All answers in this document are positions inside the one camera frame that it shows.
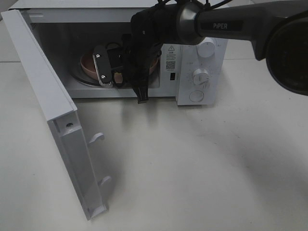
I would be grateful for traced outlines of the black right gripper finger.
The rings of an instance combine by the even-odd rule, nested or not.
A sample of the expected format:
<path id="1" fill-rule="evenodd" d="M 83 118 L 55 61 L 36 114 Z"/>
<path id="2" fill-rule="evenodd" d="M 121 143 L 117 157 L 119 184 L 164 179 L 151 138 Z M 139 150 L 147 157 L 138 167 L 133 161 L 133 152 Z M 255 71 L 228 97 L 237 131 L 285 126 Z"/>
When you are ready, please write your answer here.
<path id="1" fill-rule="evenodd" d="M 149 81 L 137 80 L 133 83 L 133 90 L 137 96 L 138 104 L 146 103 L 149 100 L 148 96 Z"/>

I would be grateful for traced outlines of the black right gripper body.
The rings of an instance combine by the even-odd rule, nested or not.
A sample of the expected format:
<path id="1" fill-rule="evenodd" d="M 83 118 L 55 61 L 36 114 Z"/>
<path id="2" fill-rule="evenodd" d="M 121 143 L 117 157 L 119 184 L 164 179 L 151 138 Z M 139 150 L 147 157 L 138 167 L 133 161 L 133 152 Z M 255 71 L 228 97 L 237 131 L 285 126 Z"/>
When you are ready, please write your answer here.
<path id="1" fill-rule="evenodd" d="M 135 39 L 131 34 L 123 34 L 121 42 L 120 47 L 107 50 L 111 69 L 120 71 L 133 89 L 148 88 L 150 66 L 160 54 L 161 43 Z"/>

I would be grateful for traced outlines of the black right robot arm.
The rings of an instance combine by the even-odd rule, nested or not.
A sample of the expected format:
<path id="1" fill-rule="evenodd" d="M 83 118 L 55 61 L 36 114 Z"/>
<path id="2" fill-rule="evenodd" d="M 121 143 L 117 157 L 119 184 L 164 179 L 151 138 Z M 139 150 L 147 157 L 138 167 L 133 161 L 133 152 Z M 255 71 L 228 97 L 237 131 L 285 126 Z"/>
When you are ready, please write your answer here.
<path id="1" fill-rule="evenodd" d="M 250 41 L 274 80 L 288 91 L 308 93 L 308 3 L 285 0 L 225 7 L 197 0 L 160 0 L 137 12 L 122 46 L 108 50 L 140 103 L 148 100 L 149 69 L 164 44 L 197 45 L 206 37 Z"/>

